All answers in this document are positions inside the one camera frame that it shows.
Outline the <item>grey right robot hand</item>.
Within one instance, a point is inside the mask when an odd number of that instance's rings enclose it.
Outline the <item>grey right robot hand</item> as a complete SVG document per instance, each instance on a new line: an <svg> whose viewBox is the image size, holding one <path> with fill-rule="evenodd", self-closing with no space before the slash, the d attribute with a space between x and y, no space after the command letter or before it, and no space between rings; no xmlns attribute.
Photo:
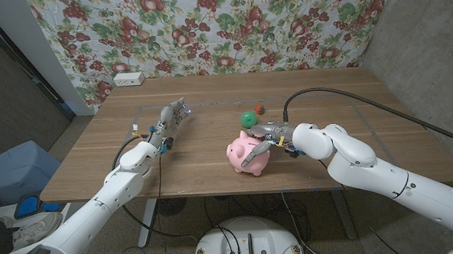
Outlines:
<svg viewBox="0 0 453 254"><path fill-rule="evenodd" d="M285 151L291 157L297 158L299 153L292 144L294 128L294 126L289 125L287 122L270 122L268 124L253 125L246 134L250 138L260 138L262 141L242 161L241 167L246 167L256 156L264 154L273 145L284 147Z"/></svg>

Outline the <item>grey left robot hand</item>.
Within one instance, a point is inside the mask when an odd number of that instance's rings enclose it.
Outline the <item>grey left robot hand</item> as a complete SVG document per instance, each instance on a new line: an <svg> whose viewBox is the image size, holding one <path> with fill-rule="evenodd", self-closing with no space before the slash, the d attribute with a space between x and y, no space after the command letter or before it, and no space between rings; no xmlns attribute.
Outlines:
<svg viewBox="0 0 453 254"><path fill-rule="evenodd" d="M184 97L165 106L161 111L157 125L151 131L148 143L153 144L158 149L171 148L180 123L191 111L184 104Z"/></svg>

